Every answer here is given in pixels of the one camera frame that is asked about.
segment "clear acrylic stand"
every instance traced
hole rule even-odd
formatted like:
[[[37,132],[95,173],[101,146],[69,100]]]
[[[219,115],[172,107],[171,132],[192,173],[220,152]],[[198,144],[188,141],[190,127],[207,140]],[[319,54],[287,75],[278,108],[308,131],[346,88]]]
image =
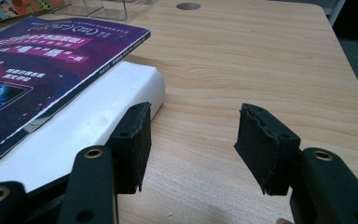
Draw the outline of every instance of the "clear acrylic stand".
[[[75,15],[126,21],[151,0],[66,0],[67,5],[55,11],[56,14]]]

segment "wood grain surface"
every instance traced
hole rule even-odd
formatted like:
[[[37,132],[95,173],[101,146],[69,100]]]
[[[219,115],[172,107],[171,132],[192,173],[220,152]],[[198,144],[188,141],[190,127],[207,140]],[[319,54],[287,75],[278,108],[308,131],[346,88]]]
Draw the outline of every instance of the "wood grain surface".
[[[176,8],[183,2],[154,1],[126,22],[152,36],[125,60],[156,66],[167,95],[152,121],[143,191],[119,195],[121,223],[292,220],[289,196],[263,195],[233,147],[241,103],[266,108],[301,149],[330,150],[358,177],[358,81],[321,8],[260,0]]]

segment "table top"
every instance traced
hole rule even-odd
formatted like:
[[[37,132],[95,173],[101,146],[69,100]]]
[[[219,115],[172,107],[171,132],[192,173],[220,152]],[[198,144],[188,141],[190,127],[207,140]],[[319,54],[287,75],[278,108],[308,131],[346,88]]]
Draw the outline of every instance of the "table top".
[[[263,195],[234,149],[242,103],[266,108],[301,137],[301,149],[330,150],[358,177],[358,81],[323,10],[194,2],[199,9],[181,10],[182,0],[158,0],[126,22],[152,36],[125,60],[156,66],[167,88],[143,191],[118,197],[121,223],[292,219],[289,196]]]

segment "black plastic part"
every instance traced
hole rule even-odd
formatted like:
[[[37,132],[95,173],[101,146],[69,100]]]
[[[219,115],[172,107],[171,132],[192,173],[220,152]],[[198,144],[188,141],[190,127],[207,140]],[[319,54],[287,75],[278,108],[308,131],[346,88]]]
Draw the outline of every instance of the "black plastic part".
[[[339,156],[307,148],[298,167],[305,186],[293,189],[296,224],[358,223],[358,179]]]
[[[28,212],[24,186],[18,182],[0,183],[0,224],[22,223]]]
[[[77,153],[58,223],[118,223],[113,167],[108,147]]]
[[[263,193],[286,195],[290,161],[297,160],[300,138],[267,110],[242,104],[237,152],[254,175]]]
[[[117,193],[133,194],[142,190],[151,148],[150,103],[133,105],[105,144],[117,159]]]

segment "purple book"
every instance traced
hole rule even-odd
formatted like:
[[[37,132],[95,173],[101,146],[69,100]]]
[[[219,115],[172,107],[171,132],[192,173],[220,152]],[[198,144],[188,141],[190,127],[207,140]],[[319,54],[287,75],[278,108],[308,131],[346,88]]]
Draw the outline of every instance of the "purple book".
[[[148,37],[80,18],[29,17],[0,32],[0,158]]]

